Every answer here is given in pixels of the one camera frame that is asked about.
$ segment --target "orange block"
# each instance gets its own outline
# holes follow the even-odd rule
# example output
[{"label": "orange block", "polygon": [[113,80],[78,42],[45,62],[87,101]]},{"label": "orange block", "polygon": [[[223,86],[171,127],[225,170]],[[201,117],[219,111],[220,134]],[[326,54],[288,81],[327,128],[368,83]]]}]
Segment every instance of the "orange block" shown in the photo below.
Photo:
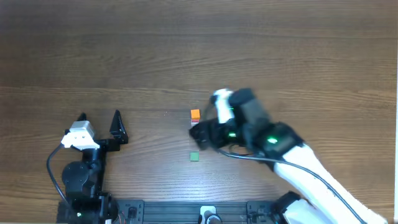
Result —
[{"label": "orange block", "polygon": [[199,120],[200,119],[200,110],[191,110],[191,119]]}]

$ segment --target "green light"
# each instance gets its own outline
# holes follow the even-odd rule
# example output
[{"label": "green light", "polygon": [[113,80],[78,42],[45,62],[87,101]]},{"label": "green light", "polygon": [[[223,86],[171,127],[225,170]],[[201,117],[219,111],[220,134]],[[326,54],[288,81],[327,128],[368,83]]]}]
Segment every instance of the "green light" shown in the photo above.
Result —
[{"label": "green light", "polygon": [[268,141],[269,143],[271,143],[271,144],[275,144],[275,143],[278,142],[278,140],[276,140],[275,138],[269,138],[269,139],[267,139],[267,141]]}]

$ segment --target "green block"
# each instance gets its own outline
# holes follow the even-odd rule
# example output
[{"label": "green block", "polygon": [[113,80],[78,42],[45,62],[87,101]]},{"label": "green block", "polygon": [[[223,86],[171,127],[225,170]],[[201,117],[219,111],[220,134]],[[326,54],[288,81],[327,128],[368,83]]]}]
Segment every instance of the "green block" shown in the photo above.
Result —
[{"label": "green block", "polygon": [[199,152],[191,152],[190,160],[191,162],[199,162]]}]

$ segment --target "wooden table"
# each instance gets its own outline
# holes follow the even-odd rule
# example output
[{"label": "wooden table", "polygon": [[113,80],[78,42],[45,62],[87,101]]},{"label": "wooden table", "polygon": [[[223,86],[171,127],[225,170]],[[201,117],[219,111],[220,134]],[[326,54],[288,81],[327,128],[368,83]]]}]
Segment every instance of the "wooden table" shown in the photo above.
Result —
[{"label": "wooden table", "polygon": [[[267,167],[188,137],[212,91],[251,87],[357,199],[393,217],[397,6],[393,0],[0,1],[0,221],[54,222],[45,169],[84,111],[131,143],[108,155],[104,187],[151,201],[274,200]],[[80,159],[63,150],[63,167]]]}]

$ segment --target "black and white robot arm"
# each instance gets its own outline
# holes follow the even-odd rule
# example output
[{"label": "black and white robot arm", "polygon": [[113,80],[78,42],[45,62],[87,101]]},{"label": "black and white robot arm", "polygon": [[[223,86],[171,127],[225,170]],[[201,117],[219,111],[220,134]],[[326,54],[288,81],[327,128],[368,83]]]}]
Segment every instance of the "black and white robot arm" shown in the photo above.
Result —
[{"label": "black and white robot arm", "polygon": [[[265,161],[278,176],[292,184],[308,201],[296,200],[287,206],[282,214],[285,222],[387,223],[334,179],[292,128],[270,122],[250,89],[218,90],[211,103],[218,117],[194,126],[190,135],[202,149],[210,146],[226,156]],[[246,147],[254,156],[239,156],[220,149],[231,144]]]}]

